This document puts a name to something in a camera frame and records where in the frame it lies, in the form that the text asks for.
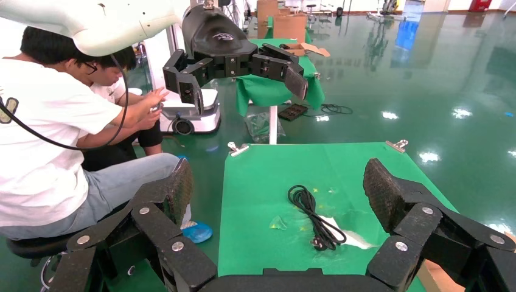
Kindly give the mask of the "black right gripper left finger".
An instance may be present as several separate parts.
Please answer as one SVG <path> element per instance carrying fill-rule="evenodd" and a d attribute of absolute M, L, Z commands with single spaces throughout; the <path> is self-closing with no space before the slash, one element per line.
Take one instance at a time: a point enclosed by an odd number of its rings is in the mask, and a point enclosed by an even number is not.
<path fill-rule="evenodd" d="M 180 229 L 193 174 L 180 159 L 172 174 L 144 184 L 120 211 L 73 235 L 49 291 L 108 291 L 113 279 L 148 260 L 167 291 L 199 291 L 217 278 L 215 263 Z"/>

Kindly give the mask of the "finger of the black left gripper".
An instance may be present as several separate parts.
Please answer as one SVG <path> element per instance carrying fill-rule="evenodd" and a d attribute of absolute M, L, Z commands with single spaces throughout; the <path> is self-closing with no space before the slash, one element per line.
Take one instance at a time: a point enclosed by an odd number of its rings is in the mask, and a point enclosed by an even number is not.
<path fill-rule="evenodd" d="M 299 57 L 270 44 L 263 44 L 251 56 L 251 73 L 262 78 L 282 82 L 296 97 L 305 100 L 308 81 Z"/>
<path fill-rule="evenodd" d="M 194 105 L 198 114 L 204 113 L 201 87 L 214 78 L 214 60 L 204 58 L 195 61 L 178 49 L 163 67 L 166 89 L 177 93 L 183 103 Z"/>

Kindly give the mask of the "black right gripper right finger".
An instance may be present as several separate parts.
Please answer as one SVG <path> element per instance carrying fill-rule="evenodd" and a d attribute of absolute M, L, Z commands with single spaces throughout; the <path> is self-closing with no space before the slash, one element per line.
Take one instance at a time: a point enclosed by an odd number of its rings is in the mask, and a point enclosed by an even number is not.
<path fill-rule="evenodd" d="M 364 192 L 388 238 L 366 275 L 406 291 L 424 261 L 440 266 L 466 291 L 515 290 L 515 242 L 445 207 L 423 184 L 368 161 Z"/>

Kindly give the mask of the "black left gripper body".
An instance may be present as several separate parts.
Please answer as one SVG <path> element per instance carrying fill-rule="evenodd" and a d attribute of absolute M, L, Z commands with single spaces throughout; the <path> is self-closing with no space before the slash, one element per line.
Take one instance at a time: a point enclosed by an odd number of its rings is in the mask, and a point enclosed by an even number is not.
<path fill-rule="evenodd" d="M 207 79 L 250 75 L 258 47 L 219 9 L 197 5 L 184 15 L 182 32 L 189 55 L 202 62 Z"/>

